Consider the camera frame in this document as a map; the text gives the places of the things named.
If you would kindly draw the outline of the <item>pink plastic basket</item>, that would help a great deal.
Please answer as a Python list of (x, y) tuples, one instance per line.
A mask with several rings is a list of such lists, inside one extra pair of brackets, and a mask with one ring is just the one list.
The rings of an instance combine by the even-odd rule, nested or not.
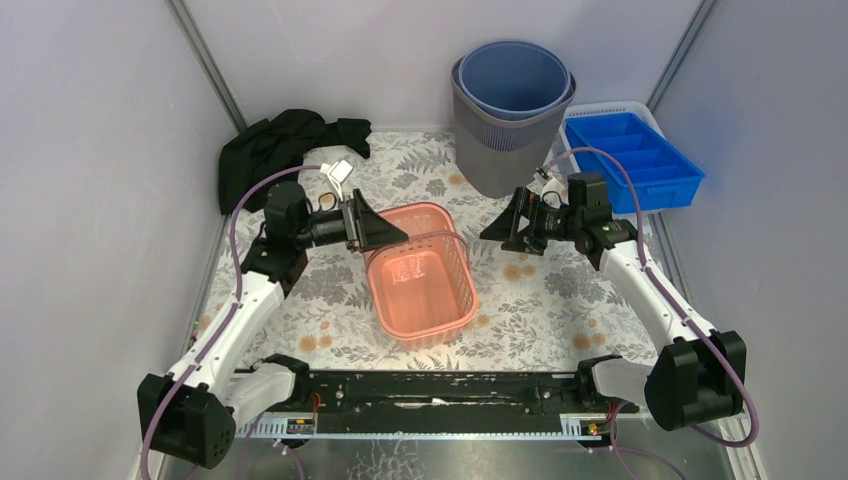
[(364, 255), (378, 323), (406, 350), (454, 340), (476, 315), (479, 297), (468, 245), (452, 216), (429, 202), (379, 215), (409, 241)]

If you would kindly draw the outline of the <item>blue divided plastic tray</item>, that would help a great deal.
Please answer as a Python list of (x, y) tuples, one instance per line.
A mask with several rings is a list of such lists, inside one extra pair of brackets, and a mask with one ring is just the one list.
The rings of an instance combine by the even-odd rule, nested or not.
[(698, 166), (633, 113), (572, 117), (565, 121), (564, 131), (571, 147), (603, 150), (622, 165), (644, 212), (691, 205), (705, 177)]

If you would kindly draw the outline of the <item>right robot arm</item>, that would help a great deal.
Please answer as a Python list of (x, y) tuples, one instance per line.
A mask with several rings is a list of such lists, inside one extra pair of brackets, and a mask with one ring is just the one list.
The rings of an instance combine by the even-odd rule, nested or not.
[(741, 413), (747, 354), (741, 337), (716, 330), (660, 275), (637, 228), (614, 218), (601, 174), (572, 174), (567, 190), (567, 201), (553, 207), (517, 188), (480, 237), (529, 255), (543, 255), (551, 241), (573, 243), (648, 332), (658, 352), (651, 367), (616, 355), (579, 363), (577, 405), (597, 412), (612, 399), (628, 401), (646, 408), (667, 431)]

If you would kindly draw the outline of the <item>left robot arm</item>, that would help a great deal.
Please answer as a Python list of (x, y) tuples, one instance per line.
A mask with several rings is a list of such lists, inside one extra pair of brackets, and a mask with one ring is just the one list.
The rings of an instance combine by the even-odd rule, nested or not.
[(235, 261), (236, 285), (222, 311), (165, 374), (149, 374), (137, 390), (142, 454), (157, 451), (198, 467), (216, 467), (236, 433), (267, 408), (296, 411), (309, 401), (307, 366), (273, 360), (232, 378), (247, 346), (277, 310), (308, 264), (311, 248), (341, 244), (370, 252), (405, 243), (407, 234), (354, 190), (331, 210), (314, 211), (297, 182), (272, 186), (264, 228)]

